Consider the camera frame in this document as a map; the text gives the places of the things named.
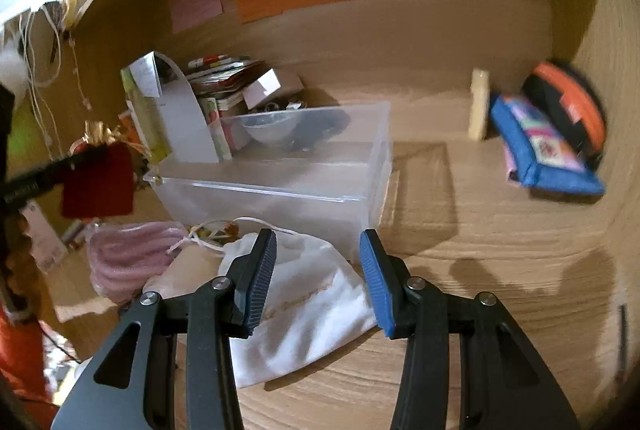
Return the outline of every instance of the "blue pouch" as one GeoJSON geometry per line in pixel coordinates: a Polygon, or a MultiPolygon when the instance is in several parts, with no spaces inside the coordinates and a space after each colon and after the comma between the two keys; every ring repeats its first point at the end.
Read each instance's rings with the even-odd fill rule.
{"type": "Polygon", "coordinates": [[[604,185],[549,119],[522,96],[492,97],[491,119],[509,145],[518,180],[527,188],[602,195],[604,185]]]}

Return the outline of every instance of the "white pom-pom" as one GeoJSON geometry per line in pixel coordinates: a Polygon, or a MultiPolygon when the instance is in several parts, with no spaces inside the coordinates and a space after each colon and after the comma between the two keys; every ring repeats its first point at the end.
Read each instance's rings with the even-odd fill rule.
{"type": "Polygon", "coordinates": [[[0,50],[0,83],[15,95],[14,110],[27,92],[28,70],[12,42],[0,50]]]}

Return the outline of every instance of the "pink paper tag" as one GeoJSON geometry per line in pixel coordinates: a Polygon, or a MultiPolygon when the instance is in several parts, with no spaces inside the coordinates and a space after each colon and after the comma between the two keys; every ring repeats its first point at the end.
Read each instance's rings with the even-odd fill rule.
{"type": "Polygon", "coordinates": [[[174,34],[223,13],[220,0],[169,0],[174,34]]]}

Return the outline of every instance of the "pink fabric bundle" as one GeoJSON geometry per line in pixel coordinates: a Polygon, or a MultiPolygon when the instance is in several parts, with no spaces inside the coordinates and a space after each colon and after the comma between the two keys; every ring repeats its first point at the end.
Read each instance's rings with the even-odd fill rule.
{"type": "Polygon", "coordinates": [[[167,250],[187,234],[178,222],[97,226],[86,248],[94,289],[116,304],[132,299],[169,267],[167,250]]]}

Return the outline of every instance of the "blue gripper pad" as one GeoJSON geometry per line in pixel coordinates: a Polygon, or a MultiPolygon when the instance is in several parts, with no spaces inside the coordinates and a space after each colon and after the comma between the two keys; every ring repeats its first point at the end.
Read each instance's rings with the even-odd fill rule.
{"type": "Polygon", "coordinates": [[[360,235],[360,264],[364,271],[365,282],[369,290],[373,311],[376,314],[378,327],[385,331],[385,336],[391,338],[396,328],[392,303],[392,289],[388,280],[388,256],[386,255],[378,235],[373,229],[367,229],[360,235]]]}

